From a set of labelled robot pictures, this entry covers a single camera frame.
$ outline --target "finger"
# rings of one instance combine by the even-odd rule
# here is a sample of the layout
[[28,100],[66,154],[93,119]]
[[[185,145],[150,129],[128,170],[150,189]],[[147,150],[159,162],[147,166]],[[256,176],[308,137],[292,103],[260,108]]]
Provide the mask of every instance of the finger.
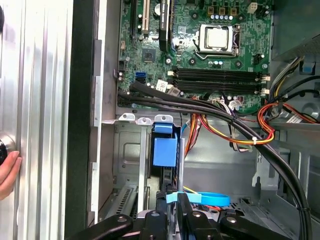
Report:
[[10,173],[8,174],[6,179],[3,181],[3,183],[0,185],[0,193],[6,193],[8,190],[12,188],[13,184],[15,183],[17,174],[19,172],[21,161],[22,161],[21,157],[18,157],[16,159]]
[[8,197],[11,194],[11,192],[13,191],[13,189],[14,189],[14,185],[12,185],[12,187],[9,190],[2,192],[0,194],[0,201],[5,199],[6,197]]
[[18,151],[10,152],[9,155],[4,160],[3,164],[0,165],[0,184],[4,182],[8,174],[10,173],[16,159],[19,155]]

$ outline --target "ventilation slot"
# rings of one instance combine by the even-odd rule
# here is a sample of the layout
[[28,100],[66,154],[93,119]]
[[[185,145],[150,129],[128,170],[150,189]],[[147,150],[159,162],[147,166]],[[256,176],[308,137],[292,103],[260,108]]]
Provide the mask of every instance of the ventilation slot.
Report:
[[119,205],[119,207],[118,207],[118,209],[117,209],[117,211],[116,211],[116,214],[120,214],[121,211],[124,209],[124,206],[126,205],[126,202],[127,202],[127,200],[128,200],[128,197],[129,197],[130,192],[131,192],[131,189],[127,189],[127,190],[126,190],[126,192],[125,192],[125,194],[124,194],[124,196],[123,196],[123,199],[122,199],[122,201],[120,202],[120,205]]

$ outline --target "ram slot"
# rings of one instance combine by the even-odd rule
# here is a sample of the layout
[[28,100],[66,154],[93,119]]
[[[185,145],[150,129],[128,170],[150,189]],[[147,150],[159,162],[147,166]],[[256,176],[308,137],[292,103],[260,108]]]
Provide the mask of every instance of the ram slot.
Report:
[[150,0],[143,1],[142,33],[149,33]]
[[138,2],[138,0],[131,0],[130,37],[131,37],[132,41],[134,41],[136,39],[137,2]]
[[174,85],[182,92],[188,94],[203,94],[214,91],[230,94],[258,94],[260,84],[238,84],[226,82],[207,82],[191,80],[175,80]]
[[221,82],[256,82],[260,75],[256,72],[247,71],[226,71],[226,70],[204,70],[189,68],[174,68],[173,72],[168,72],[169,76],[177,79],[192,79],[201,81],[221,81]]

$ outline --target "blue latch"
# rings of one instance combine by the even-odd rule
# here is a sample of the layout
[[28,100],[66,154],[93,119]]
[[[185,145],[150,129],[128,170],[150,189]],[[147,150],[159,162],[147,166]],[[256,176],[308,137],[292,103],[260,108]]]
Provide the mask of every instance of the blue latch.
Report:
[[172,134],[173,127],[171,123],[156,123],[154,125],[154,132],[157,134]]
[[[156,123],[154,132],[160,134],[172,134],[173,125],[168,123]],[[178,137],[154,138],[153,165],[161,167],[175,167],[177,164]]]

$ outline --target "metal frame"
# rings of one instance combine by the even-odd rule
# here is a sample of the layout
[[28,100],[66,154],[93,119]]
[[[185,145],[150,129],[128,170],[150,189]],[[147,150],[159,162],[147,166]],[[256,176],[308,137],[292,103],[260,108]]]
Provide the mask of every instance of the metal frame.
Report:
[[23,160],[0,202],[0,238],[63,239],[73,1],[2,7],[0,127]]

